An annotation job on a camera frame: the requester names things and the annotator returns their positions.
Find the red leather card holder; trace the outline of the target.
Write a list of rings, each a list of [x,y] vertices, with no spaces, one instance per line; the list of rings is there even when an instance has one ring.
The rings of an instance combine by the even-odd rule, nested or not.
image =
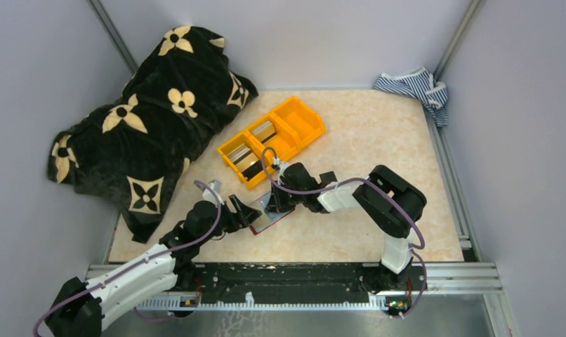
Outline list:
[[[276,211],[268,210],[268,202],[270,200],[271,193],[264,194],[258,199],[250,203],[250,207],[253,209],[258,209],[261,215],[257,220],[250,224],[249,228],[253,235],[259,235],[260,233],[267,230],[269,227],[273,226],[275,223],[279,222],[281,219],[294,212],[295,209],[290,211],[285,211],[282,213],[277,213]]]

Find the black card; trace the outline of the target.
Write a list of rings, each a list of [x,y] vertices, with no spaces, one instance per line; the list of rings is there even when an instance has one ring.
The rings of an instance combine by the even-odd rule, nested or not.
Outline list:
[[[327,171],[320,174],[320,187],[324,188],[332,183],[337,183],[338,178],[333,171]]]

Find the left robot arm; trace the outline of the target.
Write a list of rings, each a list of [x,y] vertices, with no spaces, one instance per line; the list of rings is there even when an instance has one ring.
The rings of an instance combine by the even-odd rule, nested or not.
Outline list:
[[[224,201],[218,184],[195,181],[203,199],[145,253],[87,281],[78,277],[66,281],[52,307],[37,321],[33,335],[38,336],[39,326],[45,324],[54,336],[100,336],[117,318],[158,293],[199,293],[202,281],[192,260],[201,246],[250,227],[263,214],[234,194]]]

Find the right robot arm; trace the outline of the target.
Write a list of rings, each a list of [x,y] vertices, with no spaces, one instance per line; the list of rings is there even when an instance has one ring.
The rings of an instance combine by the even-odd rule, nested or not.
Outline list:
[[[364,178],[339,181],[334,172],[311,176],[302,163],[285,161],[275,166],[265,211],[288,213],[302,205],[313,213],[333,213],[360,207],[385,235],[381,254],[381,281],[399,289],[408,280],[413,250],[425,242],[416,223],[427,204],[425,195],[384,165],[375,166]]]

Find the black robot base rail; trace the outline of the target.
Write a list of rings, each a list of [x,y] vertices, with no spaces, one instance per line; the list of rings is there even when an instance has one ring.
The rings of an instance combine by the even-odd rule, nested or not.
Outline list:
[[[396,275],[380,263],[195,263],[180,269],[174,291],[202,304],[366,303],[370,295],[396,291],[415,298],[427,283],[420,265]]]

